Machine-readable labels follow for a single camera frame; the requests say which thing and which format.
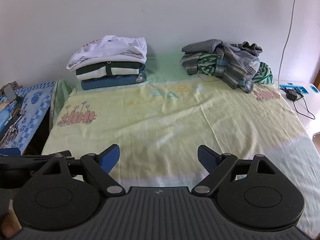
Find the person's hand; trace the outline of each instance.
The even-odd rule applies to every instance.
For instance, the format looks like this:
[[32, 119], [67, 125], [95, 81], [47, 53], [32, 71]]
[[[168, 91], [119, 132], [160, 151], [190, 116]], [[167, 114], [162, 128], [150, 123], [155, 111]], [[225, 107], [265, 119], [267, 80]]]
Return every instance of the person's hand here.
[[0, 230], [3, 235], [7, 238], [13, 237], [22, 229], [16, 215], [12, 210], [9, 210], [9, 213], [4, 217], [0, 225]]

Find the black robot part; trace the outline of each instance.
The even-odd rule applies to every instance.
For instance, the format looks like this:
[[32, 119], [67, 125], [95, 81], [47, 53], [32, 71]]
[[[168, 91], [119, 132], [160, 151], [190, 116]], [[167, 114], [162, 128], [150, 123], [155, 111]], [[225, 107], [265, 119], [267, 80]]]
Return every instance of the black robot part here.
[[13, 202], [23, 230], [13, 239], [309, 239], [295, 227], [302, 194], [263, 155], [238, 160], [201, 145], [198, 159], [209, 174], [191, 192], [131, 187], [128, 193], [108, 175], [119, 155], [112, 145], [80, 160], [69, 151], [0, 156], [0, 187], [24, 184]]

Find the black power adapter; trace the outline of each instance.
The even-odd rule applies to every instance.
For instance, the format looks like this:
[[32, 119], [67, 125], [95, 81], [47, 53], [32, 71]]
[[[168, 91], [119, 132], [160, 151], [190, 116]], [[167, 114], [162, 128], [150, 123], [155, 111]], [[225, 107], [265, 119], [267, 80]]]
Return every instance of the black power adapter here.
[[297, 94], [296, 92], [294, 92], [294, 91], [292, 91], [292, 90], [287, 90], [286, 92], [287, 92], [287, 93], [286, 93], [286, 97], [287, 97], [289, 100], [291, 100], [291, 101], [293, 101], [293, 102], [297, 100], [298, 94]]

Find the white wall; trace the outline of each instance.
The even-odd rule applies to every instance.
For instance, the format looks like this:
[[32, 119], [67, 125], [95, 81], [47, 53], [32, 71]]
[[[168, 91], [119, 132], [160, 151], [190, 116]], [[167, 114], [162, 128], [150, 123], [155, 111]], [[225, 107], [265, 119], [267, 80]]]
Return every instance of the white wall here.
[[[0, 84], [64, 78], [79, 47], [106, 34], [144, 36], [149, 55], [210, 38], [255, 42], [277, 76], [293, 0], [0, 0]], [[313, 81], [320, 0], [297, 0], [282, 80]]]

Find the green and white striped garment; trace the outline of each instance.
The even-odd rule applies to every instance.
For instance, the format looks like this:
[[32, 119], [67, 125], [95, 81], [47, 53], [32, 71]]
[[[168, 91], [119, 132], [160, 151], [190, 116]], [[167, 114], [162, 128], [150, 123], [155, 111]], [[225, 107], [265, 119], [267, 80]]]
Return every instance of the green and white striped garment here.
[[[216, 72], [217, 58], [218, 54], [215, 52], [202, 53], [198, 60], [199, 72], [208, 76], [214, 76]], [[252, 81], [254, 83], [264, 85], [273, 84], [274, 79], [270, 67], [264, 62], [260, 62], [259, 70], [256, 73], [256, 75], [252, 78]]]

